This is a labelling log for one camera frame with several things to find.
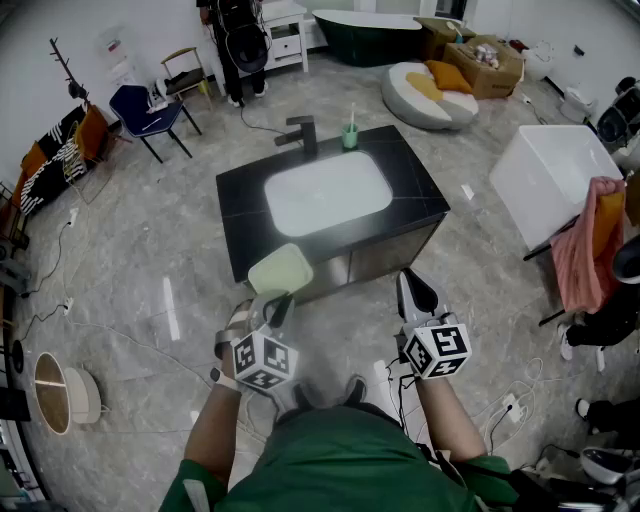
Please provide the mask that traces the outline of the wooden chair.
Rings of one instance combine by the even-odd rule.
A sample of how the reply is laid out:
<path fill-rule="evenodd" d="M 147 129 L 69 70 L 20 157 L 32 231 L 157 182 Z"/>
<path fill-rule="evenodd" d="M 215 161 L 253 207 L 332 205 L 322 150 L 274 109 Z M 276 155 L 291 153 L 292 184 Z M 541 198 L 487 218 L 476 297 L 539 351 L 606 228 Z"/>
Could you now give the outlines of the wooden chair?
<path fill-rule="evenodd" d="M 194 55 L 198 66 L 192 70 L 182 71 L 176 76 L 173 76 L 168 67 L 168 63 L 189 53 Z M 209 108 L 213 108 L 209 82 L 196 47 L 187 47 L 173 52 L 161 61 L 161 65 L 168 75 L 169 84 L 167 85 L 167 93 L 169 96 L 175 96 L 181 99 L 183 93 L 198 89 L 207 100 Z"/>

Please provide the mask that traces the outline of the person's left hand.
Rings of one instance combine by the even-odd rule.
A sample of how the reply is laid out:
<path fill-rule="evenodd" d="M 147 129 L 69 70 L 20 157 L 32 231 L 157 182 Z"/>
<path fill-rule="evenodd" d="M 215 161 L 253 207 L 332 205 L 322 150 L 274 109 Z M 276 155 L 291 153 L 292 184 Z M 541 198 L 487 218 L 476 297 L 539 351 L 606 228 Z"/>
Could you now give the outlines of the person's left hand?
<path fill-rule="evenodd" d="M 224 359 L 224 353 L 235 339 L 242 339 L 248 334 L 249 313 L 252 301 L 241 302 L 231 314 L 226 327 L 219 330 L 214 339 L 214 353 L 219 360 Z"/>

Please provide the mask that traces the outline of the white square tub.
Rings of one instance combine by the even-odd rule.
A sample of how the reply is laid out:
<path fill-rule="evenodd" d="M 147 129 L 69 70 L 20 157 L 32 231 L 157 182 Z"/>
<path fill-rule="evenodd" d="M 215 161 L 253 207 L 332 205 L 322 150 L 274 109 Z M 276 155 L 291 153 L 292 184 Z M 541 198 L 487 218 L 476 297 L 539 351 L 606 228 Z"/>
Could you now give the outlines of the white square tub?
<path fill-rule="evenodd" d="M 584 125 L 521 126 L 489 175 L 530 250 L 580 214 L 593 177 L 622 174 Z"/>

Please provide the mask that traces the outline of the grey white bean bag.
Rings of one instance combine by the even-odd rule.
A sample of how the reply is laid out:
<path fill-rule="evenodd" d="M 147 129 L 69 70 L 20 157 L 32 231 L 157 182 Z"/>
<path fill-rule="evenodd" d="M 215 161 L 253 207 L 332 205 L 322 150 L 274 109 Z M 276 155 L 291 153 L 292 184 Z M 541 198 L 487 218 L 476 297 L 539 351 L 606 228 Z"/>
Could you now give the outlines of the grey white bean bag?
<path fill-rule="evenodd" d="M 479 106 L 471 94 L 442 91 L 443 100 L 433 102 L 407 82 L 409 72 L 433 79 L 426 64 L 418 62 L 397 63 L 381 79 L 383 102 L 398 119 L 425 130 L 461 130 L 477 118 Z"/>

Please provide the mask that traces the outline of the black coat rack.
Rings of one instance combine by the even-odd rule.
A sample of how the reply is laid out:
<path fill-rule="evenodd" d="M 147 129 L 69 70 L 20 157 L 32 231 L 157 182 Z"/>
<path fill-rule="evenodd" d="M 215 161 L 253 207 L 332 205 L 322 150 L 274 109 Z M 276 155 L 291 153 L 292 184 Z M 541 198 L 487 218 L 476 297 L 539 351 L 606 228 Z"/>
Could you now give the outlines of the black coat rack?
<path fill-rule="evenodd" d="M 50 38 L 49 44 L 52 48 L 50 56 L 52 56 L 54 60 L 61 65 L 66 74 L 65 81 L 67 83 L 68 94 L 72 99 L 81 100 L 86 107 L 90 107 L 91 102 L 89 101 L 89 92 L 86 90 L 83 84 L 79 83 L 75 79 L 73 73 L 69 68 L 69 60 L 64 58 L 57 47 L 57 38 Z"/>

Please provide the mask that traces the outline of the pink towel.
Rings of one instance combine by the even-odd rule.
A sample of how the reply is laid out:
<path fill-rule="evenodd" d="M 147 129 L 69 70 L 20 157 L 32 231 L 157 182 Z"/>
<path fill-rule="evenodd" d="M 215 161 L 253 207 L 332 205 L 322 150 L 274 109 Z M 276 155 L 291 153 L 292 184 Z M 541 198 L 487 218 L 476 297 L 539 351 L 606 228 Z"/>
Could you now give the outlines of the pink towel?
<path fill-rule="evenodd" d="M 623 192 L 625 182 L 608 177 L 590 180 L 584 208 L 573 227 L 551 239 L 558 288 L 567 312 L 596 313 L 619 287 L 612 265 L 624 241 L 624 207 L 609 243 L 599 258 L 593 258 L 593 224 L 599 196 Z"/>

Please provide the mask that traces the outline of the pale green rectangular plastic tray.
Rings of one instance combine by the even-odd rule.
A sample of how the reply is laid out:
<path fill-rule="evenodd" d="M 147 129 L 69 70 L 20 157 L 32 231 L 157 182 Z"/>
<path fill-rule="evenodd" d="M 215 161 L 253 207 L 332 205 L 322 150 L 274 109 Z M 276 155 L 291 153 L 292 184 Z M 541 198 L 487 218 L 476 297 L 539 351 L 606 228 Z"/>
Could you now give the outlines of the pale green rectangular plastic tray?
<path fill-rule="evenodd" d="M 293 294 L 310 284 L 314 271 L 301 249 L 287 243 L 253 265 L 248 281 L 257 294 L 285 291 Z"/>

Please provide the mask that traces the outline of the orange cushion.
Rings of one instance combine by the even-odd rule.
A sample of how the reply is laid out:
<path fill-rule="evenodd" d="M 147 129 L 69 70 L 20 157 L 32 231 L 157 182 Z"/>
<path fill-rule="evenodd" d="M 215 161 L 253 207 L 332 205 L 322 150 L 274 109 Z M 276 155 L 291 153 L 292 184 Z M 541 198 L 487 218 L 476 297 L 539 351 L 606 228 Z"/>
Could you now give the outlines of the orange cushion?
<path fill-rule="evenodd" d="M 463 94 L 472 93 L 471 86 L 456 66 L 436 60 L 428 60 L 426 66 L 433 75 L 433 79 L 439 90 L 454 91 Z"/>

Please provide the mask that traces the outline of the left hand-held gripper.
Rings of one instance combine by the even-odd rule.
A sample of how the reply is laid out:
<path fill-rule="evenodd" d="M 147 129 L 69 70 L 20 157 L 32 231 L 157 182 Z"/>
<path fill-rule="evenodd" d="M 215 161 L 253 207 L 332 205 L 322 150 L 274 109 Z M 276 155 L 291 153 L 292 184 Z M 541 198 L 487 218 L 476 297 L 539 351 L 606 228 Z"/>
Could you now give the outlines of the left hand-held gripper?
<path fill-rule="evenodd" d="M 266 394 L 293 379 L 299 358 L 291 338 L 294 308 L 291 294 L 252 301 L 248 334 L 231 342 L 237 382 Z"/>

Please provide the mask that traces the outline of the person's green shirt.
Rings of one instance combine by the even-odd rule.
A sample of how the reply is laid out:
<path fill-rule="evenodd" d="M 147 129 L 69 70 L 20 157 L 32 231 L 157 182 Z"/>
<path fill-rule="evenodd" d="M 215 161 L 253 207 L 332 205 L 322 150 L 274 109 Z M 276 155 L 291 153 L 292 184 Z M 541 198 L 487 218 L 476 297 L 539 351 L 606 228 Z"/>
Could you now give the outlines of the person's green shirt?
<path fill-rule="evenodd" d="M 401 428 L 369 412 L 306 412 L 272 431 L 253 471 L 227 488 L 184 460 L 160 512 L 489 512 L 517 492 L 498 456 L 432 465 Z"/>

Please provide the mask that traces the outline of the orange cloth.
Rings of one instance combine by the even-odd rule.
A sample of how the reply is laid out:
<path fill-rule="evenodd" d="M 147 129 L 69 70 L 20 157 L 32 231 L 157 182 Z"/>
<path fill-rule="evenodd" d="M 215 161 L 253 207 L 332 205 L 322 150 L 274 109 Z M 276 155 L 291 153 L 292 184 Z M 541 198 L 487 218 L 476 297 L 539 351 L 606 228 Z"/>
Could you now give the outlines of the orange cloth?
<path fill-rule="evenodd" d="M 599 258 L 607 247 L 611 234 L 620 220 L 624 201 L 623 192 L 598 197 L 592 237 L 594 259 Z"/>

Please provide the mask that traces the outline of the round beige box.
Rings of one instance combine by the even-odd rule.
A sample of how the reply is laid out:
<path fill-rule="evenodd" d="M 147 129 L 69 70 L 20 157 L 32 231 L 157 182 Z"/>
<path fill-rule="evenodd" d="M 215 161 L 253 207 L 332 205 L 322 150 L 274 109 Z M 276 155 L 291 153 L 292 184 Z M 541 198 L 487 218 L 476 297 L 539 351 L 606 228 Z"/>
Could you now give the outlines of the round beige box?
<path fill-rule="evenodd" d="M 96 423 L 102 413 L 102 402 L 94 378 L 86 370 L 73 367 L 64 370 L 64 378 L 73 422 Z"/>

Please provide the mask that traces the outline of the small cardboard box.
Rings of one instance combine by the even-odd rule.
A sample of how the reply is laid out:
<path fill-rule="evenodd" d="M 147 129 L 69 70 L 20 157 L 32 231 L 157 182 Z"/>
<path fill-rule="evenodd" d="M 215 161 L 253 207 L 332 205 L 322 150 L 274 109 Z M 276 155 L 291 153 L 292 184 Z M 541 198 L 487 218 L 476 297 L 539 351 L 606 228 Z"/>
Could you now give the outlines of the small cardboard box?
<path fill-rule="evenodd" d="M 464 43 L 476 36 L 459 20 L 440 17 L 415 17 L 421 25 L 418 36 L 418 56 L 422 61 L 440 60 L 448 43 Z"/>

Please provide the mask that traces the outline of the white sink basin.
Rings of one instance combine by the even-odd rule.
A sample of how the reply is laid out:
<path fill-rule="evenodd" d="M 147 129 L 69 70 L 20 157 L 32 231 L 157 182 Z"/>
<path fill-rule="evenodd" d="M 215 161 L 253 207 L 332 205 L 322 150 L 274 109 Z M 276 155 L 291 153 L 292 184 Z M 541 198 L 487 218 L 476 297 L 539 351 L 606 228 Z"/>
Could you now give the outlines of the white sink basin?
<path fill-rule="evenodd" d="M 379 166 L 362 151 L 277 173 L 266 181 L 264 191 L 276 229 L 288 237 L 377 213 L 393 199 Z"/>

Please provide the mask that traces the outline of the person's right forearm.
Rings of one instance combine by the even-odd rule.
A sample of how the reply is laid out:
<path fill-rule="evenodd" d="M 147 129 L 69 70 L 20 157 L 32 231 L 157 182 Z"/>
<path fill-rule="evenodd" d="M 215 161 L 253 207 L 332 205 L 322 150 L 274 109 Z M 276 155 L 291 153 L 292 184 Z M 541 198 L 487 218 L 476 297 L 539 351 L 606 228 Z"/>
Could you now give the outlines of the person's right forearm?
<path fill-rule="evenodd" d="M 446 378 L 419 379 L 415 386 L 435 449 L 448 451 L 455 462 L 487 454 L 479 430 Z"/>

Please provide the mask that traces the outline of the black white striped cloth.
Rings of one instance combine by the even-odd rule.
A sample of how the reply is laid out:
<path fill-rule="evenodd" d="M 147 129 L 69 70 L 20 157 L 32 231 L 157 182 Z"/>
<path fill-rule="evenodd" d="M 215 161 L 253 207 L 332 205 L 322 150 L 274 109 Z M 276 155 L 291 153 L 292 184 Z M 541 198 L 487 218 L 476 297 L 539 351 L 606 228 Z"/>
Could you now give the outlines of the black white striped cloth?
<path fill-rule="evenodd" d="M 85 116 L 86 109 L 76 107 L 37 142 L 45 160 L 27 172 L 19 203 L 23 214 L 35 213 L 87 172 L 87 163 L 74 141 L 75 130 Z"/>

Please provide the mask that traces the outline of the blue chair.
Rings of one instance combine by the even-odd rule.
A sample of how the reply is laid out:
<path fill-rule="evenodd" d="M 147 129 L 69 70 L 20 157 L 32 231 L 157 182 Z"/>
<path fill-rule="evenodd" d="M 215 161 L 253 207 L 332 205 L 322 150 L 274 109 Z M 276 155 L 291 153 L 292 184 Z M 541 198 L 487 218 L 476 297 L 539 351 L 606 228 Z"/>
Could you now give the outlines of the blue chair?
<path fill-rule="evenodd" d="M 109 101 L 109 106 L 126 131 L 134 138 L 142 141 L 159 163 L 163 160 L 151 147 L 147 139 L 151 136 L 166 133 L 175 141 L 184 153 L 192 158 L 193 155 L 173 131 L 173 126 L 180 113 L 201 135 L 202 131 L 184 106 L 183 101 L 170 102 L 166 107 L 151 112 L 148 90 L 139 85 L 122 85 Z"/>

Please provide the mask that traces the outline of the person's left forearm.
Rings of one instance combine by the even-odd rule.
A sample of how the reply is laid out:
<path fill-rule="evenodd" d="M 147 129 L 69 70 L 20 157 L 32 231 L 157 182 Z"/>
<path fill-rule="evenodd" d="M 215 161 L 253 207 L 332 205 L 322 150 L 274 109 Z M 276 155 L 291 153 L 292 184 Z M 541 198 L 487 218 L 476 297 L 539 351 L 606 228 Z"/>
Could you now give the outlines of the person's left forearm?
<path fill-rule="evenodd" d="M 241 393 L 216 384 L 187 440 L 184 459 L 202 466 L 227 485 L 236 453 Z"/>

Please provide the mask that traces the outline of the black faucet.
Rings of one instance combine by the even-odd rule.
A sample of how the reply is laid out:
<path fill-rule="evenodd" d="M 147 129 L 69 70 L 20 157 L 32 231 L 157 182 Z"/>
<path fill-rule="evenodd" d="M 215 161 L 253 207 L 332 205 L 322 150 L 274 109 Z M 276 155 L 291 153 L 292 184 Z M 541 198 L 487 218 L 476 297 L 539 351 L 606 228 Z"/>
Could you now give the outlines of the black faucet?
<path fill-rule="evenodd" d="M 298 126 L 299 129 L 278 135 L 274 142 L 280 147 L 293 142 L 301 142 L 304 152 L 307 155 L 316 156 L 318 154 L 318 143 L 316 137 L 315 120 L 311 115 L 295 116 L 286 119 L 287 126 Z"/>

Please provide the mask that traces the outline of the black top vanity cabinet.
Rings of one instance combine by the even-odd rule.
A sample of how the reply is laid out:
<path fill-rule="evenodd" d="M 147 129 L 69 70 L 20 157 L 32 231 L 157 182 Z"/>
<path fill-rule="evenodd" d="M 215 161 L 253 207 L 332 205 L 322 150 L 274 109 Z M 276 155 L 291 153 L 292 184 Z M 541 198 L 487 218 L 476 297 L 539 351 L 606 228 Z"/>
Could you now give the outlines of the black top vanity cabinet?
<path fill-rule="evenodd" d="M 384 210 L 303 237 L 278 231 L 264 185 L 273 175 L 347 152 L 362 151 L 379 166 L 393 193 Z M 363 131 L 346 150 L 338 138 L 321 141 L 316 156 L 293 149 L 251 162 L 216 179 L 232 274 L 248 283 L 249 269 L 281 246 L 297 245 L 314 271 L 296 297 L 307 302 L 349 285 L 410 266 L 450 211 L 418 156 L 393 125 Z"/>

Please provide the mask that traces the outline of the white band wrist watch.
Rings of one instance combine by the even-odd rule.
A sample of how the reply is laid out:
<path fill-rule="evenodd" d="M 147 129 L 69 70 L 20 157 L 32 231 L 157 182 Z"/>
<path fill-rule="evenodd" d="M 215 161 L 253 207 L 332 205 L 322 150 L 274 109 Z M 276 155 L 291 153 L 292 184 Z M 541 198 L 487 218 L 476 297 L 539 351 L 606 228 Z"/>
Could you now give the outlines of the white band wrist watch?
<path fill-rule="evenodd" d="M 240 383 L 238 383 L 235 379 L 228 377 L 216 367 L 211 369 L 210 378 L 213 383 L 218 386 L 225 387 L 238 393 L 242 392 L 242 385 Z"/>

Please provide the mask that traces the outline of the dark green bathtub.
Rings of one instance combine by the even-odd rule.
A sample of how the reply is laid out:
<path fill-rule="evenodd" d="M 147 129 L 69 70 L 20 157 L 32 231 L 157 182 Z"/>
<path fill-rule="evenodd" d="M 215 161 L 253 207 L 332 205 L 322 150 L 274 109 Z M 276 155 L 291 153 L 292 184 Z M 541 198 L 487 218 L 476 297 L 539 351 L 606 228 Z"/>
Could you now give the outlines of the dark green bathtub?
<path fill-rule="evenodd" d="M 412 16 L 365 11 L 312 11 L 329 49 L 355 67 L 376 67 L 410 60 L 417 52 L 422 25 Z"/>

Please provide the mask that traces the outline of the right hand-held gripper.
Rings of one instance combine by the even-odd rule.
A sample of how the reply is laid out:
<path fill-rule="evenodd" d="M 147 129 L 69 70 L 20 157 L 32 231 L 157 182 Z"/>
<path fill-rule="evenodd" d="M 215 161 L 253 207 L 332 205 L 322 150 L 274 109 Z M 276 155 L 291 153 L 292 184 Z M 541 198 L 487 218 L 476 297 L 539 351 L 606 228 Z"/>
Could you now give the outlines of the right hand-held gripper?
<path fill-rule="evenodd" d="M 448 298 L 438 283 L 426 274 L 405 268 L 397 276 L 399 315 L 405 323 L 415 321 L 420 311 L 444 314 L 421 325 L 405 324 L 400 353 L 421 379 L 455 375 L 471 358 L 466 326 L 449 311 Z"/>

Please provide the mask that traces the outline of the large cardboard box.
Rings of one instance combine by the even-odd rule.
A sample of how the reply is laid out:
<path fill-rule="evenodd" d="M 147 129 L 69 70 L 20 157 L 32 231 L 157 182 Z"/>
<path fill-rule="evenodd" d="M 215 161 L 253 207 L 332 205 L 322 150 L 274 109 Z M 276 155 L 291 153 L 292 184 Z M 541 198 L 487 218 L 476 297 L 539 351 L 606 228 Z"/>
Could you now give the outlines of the large cardboard box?
<path fill-rule="evenodd" d="M 458 68 L 477 100 L 506 98 L 523 77 L 522 55 L 493 35 L 447 43 L 442 61 Z"/>

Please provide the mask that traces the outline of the yellow cushion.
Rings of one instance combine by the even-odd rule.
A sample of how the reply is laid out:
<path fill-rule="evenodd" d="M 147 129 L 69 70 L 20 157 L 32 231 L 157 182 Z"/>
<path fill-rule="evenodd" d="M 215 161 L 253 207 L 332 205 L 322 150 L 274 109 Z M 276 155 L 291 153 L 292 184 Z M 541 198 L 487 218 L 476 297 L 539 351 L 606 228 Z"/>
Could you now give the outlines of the yellow cushion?
<path fill-rule="evenodd" d="M 427 99 L 433 102 L 443 100 L 443 92 L 429 76 L 417 72 L 409 72 L 406 74 L 406 80 Z"/>

